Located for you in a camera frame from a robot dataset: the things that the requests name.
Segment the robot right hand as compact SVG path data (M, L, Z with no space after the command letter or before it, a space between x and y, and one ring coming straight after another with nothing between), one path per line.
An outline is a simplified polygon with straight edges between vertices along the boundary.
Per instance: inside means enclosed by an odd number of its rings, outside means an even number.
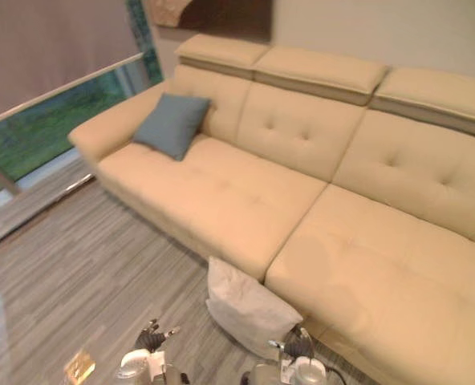
M295 359L299 357L313 359L315 357L315 347L312 338L307 329L302 326L294 328L294 339L287 342L269 340L268 344L281 353Z

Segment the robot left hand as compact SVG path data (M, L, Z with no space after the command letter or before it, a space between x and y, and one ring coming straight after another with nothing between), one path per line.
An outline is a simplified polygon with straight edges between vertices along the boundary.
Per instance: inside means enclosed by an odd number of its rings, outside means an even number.
M148 325L141 330L134 343L135 350L146 350L149 353L157 351L162 344L170 337L178 334L181 330L180 326L175 326L166 332L159 332L159 323L157 318L153 318Z

